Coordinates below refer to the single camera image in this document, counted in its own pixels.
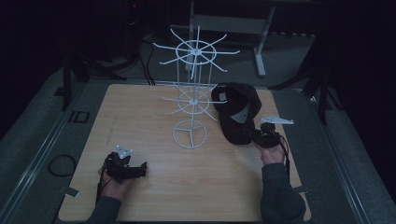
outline dark background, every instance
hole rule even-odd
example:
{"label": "dark background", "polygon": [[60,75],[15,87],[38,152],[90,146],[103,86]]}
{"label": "dark background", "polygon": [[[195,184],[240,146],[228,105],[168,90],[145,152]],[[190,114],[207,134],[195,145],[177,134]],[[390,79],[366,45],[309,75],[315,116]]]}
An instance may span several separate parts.
{"label": "dark background", "polygon": [[[111,53],[133,54],[139,45],[138,35],[128,36],[126,45],[117,46],[121,38],[125,39],[128,22],[144,19],[164,39],[169,36],[170,23],[189,22],[189,1],[125,2],[111,6],[93,0],[0,2],[0,137],[44,81],[62,66],[65,52],[78,50],[102,60],[109,59]],[[197,10],[208,14],[220,11],[265,18],[254,4],[242,10],[237,4],[223,7],[221,3],[197,2],[201,4]],[[132,3],[140,4],[140,8],[131,14],[124,9]],[[280,5],[271,30],[317,36],[316,44],[322,51],[308,53],[307,64],[315,67],[323,60],[332,61],[331,83],[395,201],[395,6],[386,1],[335,3],[344,5]],[[335,55],[330,59],[326,57],[329,49]]]}

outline hand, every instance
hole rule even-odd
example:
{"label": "hand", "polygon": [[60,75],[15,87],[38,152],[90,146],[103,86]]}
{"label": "hand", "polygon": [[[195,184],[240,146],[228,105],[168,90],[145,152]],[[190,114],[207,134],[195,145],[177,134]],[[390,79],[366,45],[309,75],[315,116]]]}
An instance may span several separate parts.
{"label": "hand", "polygon": [[275,147],[265,148],[254,143],[254,146],[262,154],[262,164],[267,165],[271,163],[281,162],[285,160],[285,152],[282,146],[279,144]]}
{"label": "hand", "polygon": [[101,196],[115,198],[120,201],[125,199],[134,184],[134,179],[125,179],[122,183],[112,179],[106,172],[103,173]]}

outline wooden table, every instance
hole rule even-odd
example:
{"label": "wooden table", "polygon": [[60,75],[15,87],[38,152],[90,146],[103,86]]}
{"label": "wooden table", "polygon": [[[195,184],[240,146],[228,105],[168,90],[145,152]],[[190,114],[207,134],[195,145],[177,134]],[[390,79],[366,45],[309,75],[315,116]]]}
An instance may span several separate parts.
{"label": "wooden table", "polygon": [[[258,90],[262,110],[256,117],[277,115],[271,92]],[[135,181],[122,204],[119,221],[259,221],[262,161],[252,144],[236,146],[223,136],[219,122],[207,114],[195,117],[207,129],[206,142],[195,149],[179,147],[173,128],[191,115],[177,103],[173,86],[111,85],[100,107],[70,187],[59,212],[63,221],[86,220],[95,203],[97,170],[116,145],[134,150],[132,166],[148,162],[148,173]],[[207,111],[215,118],[211,105]],[[283,133],[281,125],[276,125]],[[301,186],[290,153],[291,184]],[[304,219],[311,216],[309,207]]]}

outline white wire rack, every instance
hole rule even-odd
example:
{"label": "white wire rack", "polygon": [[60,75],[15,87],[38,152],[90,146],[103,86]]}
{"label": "white wire rack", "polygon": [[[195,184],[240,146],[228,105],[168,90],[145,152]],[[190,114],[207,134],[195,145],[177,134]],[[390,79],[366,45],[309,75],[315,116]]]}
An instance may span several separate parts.
{"label": "white wire rack", "polygon": [[[154,46],[161,49],[170,49],[175,51],[175,59],[160,64],[177,63],[177,82],[175,82],[174,85],[177,88],[178,97],[176,99],[165,97],[162,98],[164,100],[177,102],[179,109],[171,112],[170,114],[176,114],[177,112],[181,111],[191,115],[190,119],[182,120],[175,126],[173,130],[175,142],[184,148],[197,148],[206,141],[207,131],[205,125],[202,122],[196,120],[196,115],[205,113],[210,118],[216,120],[207,112],[207,109],[209,108],[210,104],[225,103],[211,102],[208,96],[208,94],[214,88],[213,85],[210,85],[213,66],[218,68],[221,72],[227,72],[227,70],[215,64],[214,60],[219,54],[237,54],[239,53],[239,50],[235,52],[216,51],[214,45],[219,43],[227,35],[224,35],[222,38],[212,43],[208,43],[200,40],[200,27],[198,27],[197,37],[194,40],[183,40],[180,38],[180,36],[175,34],[172,29],[171,32],[181,41],[179,45],[177,45],[175,48],[172,48],[160,46],[154,43]],[[191,67],[191,69],[187,70],[187,85],[180,84],[180,62]],[[201,80],[204,65],[209,66],[208,79],[205,85],[202,84],[203,81]]]}

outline gray carpet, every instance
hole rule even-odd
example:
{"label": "gray carpet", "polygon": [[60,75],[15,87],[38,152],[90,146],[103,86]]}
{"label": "gray carpet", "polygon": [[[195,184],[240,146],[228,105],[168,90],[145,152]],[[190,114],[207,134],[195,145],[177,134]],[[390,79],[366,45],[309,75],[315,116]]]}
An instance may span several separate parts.
{"label": "gray carpet", "polygon": [[[156,39],[155,35],[150,35],[146,39],[161,43],[161,39]],[[268,74],[266,78],[257,76],[250,47],[252,42],[245,43],[242,48],[221,44],[218,50],[240,49],[241,52],[236,56],[220,55],[216,59],[217,64],[228,72],[214,72],[212,83],[246,82],[260,88],[278,84],[295,75],[312,41],[313,38],[304,36],[269,36],[263,52]],[[161,44],[175,45],[177,42],[173,38],[170,43]],[[149,54],[150,47],[142,45],[142,58],[147,60]],[[174,54],[171,51],[154,49],[149,71],[155,80],[176,80],[175,64],[159,64],[173,58]],[[93,74],[89,83],[74,82],[73,104],[69,106],[69,110],[61,112],[62,98],[53,96],[56,88],[62,86],[62,73],[59,71],[46,82],[21,118],[0,142],[0,161],[3,164],[0,171],[2,215],[7,199],[13,196],[13,190],[23,182],[20,177],[34,160],[34,156],[48,149],[41,153],[44,155],[43,165],[37,167],[37,175],[33,175],[31,182],[26,181],[27,193],[18,198],[18,203],[12,207],[12,218],[8,219],[7,223],[62,223],[56,219],[63,199],[59,189],[67,186],[71,177],[50,175],[47,166],[50,161],[63,154],[71,155],[78,161],[109,84],[146,84],[141,66],[138,64],[118,73],[120,76],[128,77],[128,80],[114,81],[103,75]],[[303,85],[302,81],[290,89],[300,89]],[[333,110],[327,111],[329,125],[325,127],[316,116],[317,104],[306,99],[298,91],[274,91],[274,96],[280,116],[295,121],[295,125],[285,125],[284,128],[302,182],[312,189],[307,194],[312,220],[315,223],[329,224],[394,223],[394,203],[386,193],[359,137],[343,111],[334,107]],[[73,111],[90,112],[91,116],[87,123],[69,122]],[[62,127],[58,134],[48,139],[52,127],[57,123],[62,123]],[[54,163],[53,169],[67,172],[73,167],[68,159],[62,158]],[[352,196],[348,193],[351,189],[350,184],[354,190]],[[362,203],[362,211],[357,211],[359,205],[354,204],[356,199]]]}

